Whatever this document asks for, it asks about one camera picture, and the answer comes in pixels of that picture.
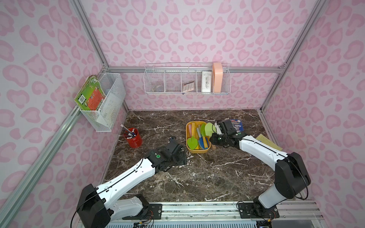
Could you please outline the green pointed trowel yellow handle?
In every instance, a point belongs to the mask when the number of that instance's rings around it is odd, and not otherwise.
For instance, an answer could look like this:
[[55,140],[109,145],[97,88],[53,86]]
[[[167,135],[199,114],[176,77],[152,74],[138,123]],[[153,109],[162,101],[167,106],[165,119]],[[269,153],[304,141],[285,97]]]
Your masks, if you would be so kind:
[[195,150],[198,146],[198,140],[195,138],[195,123],[190,123],[192,125],[192,136],[187,139],[187,145],[191,150]]

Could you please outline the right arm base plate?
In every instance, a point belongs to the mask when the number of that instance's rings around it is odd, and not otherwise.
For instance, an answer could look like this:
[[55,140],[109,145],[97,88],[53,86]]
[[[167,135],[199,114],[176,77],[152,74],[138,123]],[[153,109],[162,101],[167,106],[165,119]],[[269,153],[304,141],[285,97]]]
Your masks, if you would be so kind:
[[236,208],[239,211],[242,219],[278,219],[280,218],[279,211],[276,206],[269,209],[264,208],[259,202],[243,202],[236,203]]

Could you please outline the pale green shovel wooden handle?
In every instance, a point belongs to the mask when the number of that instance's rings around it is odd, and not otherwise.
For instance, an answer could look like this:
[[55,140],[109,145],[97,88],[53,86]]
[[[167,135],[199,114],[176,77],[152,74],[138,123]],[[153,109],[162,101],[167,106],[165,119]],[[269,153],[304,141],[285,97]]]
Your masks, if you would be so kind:
[[211,146],[210,138],[212,137],[213,133],[217,133],[216,127],[212,123],[207,123],[204,127],[204,130],[205,130],[205,138],[208,143],[208,147],[210,147]]

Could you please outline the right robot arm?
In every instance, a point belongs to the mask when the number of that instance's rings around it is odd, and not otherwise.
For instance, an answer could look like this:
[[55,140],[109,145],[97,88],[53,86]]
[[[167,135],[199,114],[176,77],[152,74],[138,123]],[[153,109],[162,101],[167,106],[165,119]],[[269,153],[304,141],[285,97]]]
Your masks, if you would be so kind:
[[287,199],[295,198],[303,190],[308,190],[311,179],[298,153],[288,154],[243,131],[238,132],[230,120],[215,123],[209,129],[213,131],[211,144],[240,149],[261,160],[274,171],[274,184],[253,200],[253,208],[258,212],[264,212]]

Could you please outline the red pen cup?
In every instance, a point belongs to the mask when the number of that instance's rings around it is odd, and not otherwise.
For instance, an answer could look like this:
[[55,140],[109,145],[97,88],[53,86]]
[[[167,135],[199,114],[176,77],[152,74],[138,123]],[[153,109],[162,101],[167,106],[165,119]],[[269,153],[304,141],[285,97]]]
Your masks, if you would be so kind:
[[136,149],[142,145],[142,138],[136,128],[127,128],[124,125],[121,125],[121,127],[124,130],[122,136],[126,139],[131,148]]

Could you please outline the blue shovel wooden handle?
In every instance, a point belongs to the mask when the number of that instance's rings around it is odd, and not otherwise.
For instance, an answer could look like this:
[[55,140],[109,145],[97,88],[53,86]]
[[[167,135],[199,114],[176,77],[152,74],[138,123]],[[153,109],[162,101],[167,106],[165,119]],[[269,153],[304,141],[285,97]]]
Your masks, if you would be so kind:
[[199,137],[199,147],[201,150],[204,150],[202,137]]

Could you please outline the round metal tin in shelf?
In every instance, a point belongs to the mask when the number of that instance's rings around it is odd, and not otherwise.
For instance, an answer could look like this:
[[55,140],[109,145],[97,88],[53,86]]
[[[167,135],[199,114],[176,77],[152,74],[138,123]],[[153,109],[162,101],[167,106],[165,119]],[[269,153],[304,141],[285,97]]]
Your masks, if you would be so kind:
[[153,87],[153,92],[163,93],[164,92],[164,84],[163,83],[156,83]]

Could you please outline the round green trowel yellow handle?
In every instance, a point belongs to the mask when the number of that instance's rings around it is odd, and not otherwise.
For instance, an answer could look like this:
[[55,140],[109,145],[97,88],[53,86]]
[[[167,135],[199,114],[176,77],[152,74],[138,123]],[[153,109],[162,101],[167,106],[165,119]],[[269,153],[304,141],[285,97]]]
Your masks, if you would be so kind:
[[203,123],[203,124],[201,124],[201,125],[200,125],[200,127],[199,127],[199,129],[200,129],[200,133],[201,133],[201,136],[202,136],[202,137],[205,137],[205,136],[206,136],[206,133],[205,133],[205,126],[206,126],[206,124],[205,124],[205,123]]

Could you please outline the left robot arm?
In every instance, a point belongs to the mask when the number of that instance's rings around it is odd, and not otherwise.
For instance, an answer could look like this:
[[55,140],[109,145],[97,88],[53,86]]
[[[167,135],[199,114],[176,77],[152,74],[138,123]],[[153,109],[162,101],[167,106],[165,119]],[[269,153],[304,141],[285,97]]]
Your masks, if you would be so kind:
[[97,187],[83,188],[76,214],[85,228],[105,228],[117,219],[135,220],[135,228],[152,225],[161,218],[162,205],[150,204],[143,195],[121,199],[132,188],[158,172],[187,164],[183,145],[172,136],[167,145],[148,151],[136,165]]

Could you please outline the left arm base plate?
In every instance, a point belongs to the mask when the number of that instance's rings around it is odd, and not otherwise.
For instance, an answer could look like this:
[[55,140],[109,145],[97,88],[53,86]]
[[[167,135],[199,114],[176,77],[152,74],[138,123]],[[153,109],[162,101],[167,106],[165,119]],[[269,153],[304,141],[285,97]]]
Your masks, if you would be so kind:
[[136,216],[123,217],[122,220],[145,220],[145,219],[157,219],[160,220],[162,216],[163,205],[152,203],[142,208],[142,210]]

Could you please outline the white paper in basket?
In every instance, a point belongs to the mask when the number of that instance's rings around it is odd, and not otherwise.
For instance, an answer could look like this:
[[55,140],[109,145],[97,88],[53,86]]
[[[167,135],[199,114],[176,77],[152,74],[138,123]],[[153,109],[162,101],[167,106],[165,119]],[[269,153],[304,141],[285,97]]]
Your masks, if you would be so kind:
[[108,128],[112,128],[119,113],[119,105],[120,99],[116,95],[109,92],[99,109],[97,122],[107,126]]

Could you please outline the small calculator in shelf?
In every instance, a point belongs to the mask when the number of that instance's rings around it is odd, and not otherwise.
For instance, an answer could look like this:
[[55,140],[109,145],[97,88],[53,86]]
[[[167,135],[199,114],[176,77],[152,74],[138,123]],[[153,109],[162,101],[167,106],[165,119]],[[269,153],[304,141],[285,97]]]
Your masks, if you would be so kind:
[[195,81],[185,82],[182,85],[183,93],[194,92],[195,89],[196,89]]

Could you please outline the thick blue cover book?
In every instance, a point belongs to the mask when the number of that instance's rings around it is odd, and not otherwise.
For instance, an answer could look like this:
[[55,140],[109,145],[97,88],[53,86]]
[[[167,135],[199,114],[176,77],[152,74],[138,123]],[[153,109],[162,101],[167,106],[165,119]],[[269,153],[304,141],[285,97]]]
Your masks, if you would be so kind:
[[235,128],[236,132],[244,131],[242,121],[239,119],[230,119],[233,127]]

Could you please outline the yellow plastic storage box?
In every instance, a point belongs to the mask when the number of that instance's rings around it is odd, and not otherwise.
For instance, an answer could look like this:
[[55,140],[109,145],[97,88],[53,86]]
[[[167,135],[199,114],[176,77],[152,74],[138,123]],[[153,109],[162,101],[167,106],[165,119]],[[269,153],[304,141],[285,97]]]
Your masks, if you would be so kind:
[[195,133],[194,133],[194,136],[198,140],[198,142],[199,142],[199,137],[201,137],[201,133],[200,133],[199,127],[200,127],[201,124],[207,124],[206,122],[203,122],[203,121],[191,121],[191,122],[188,122],[186,124],[185,135],[186,135],[186,146],[187,146],[188,151],[190,153],[192,153],[192,154],[205,154],[205,153],[207,153],[211,149],[211,146],[207,150],[201,150],[200,147],[199,147],[199,145],[196,147],[195,150],[191,150],[188,147],[188,145],[187,145],[187,139],[189,138],[189,136],[188,136],[189,135],[189,133],[188,133],[188,124],[190,124],[190,123],[195,123],[195,130],[194,130]]

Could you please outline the pink box in shelf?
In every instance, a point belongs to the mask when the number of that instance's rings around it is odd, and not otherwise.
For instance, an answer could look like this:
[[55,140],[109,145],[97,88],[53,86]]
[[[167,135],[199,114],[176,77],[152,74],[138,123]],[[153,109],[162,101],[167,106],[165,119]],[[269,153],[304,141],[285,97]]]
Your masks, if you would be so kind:
[[212,73],[213,73],[213,92],[220,93],[223,81],[222,63],[214,62]]

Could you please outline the yellow green booklet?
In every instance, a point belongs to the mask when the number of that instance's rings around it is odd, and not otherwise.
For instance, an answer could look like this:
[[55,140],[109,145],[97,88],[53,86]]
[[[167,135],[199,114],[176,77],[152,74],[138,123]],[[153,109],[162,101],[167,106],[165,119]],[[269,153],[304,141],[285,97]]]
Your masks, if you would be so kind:
[[277,146],[273,141],[271,141],[269,138],[265,137],[264,135],[260,134],[256,137],[256,140],[264,143],[267,146],[270,146],[276,150],[282,151],[283,149],[279,146]]

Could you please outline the narrow green trowel yellow handle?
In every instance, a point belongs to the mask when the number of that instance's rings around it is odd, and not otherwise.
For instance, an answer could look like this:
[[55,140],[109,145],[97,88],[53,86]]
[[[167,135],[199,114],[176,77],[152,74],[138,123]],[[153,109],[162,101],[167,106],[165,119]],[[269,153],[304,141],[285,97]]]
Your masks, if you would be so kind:
[[207,137],[203,135],[202,140],[203,140],[204,149],[207,150],[209,148],[209,143],[208,143]]

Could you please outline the purple shovel pink handle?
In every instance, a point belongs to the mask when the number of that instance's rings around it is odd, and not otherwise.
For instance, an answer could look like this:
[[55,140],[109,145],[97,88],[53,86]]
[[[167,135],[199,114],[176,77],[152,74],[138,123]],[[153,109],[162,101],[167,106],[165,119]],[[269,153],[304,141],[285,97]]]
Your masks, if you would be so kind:
[[189,138],[192,136],[192,125],[188,124],[188,133],[189,133]]

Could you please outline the white box in shelf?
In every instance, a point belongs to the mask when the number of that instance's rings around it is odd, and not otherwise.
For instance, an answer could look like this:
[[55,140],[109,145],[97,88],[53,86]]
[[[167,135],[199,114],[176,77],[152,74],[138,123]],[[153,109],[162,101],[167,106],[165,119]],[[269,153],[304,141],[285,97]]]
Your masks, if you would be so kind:
[[202,72],[202,83],[201,83],[201,92],[202,93],[211,93],[212,91],[212,72],[203,71]]

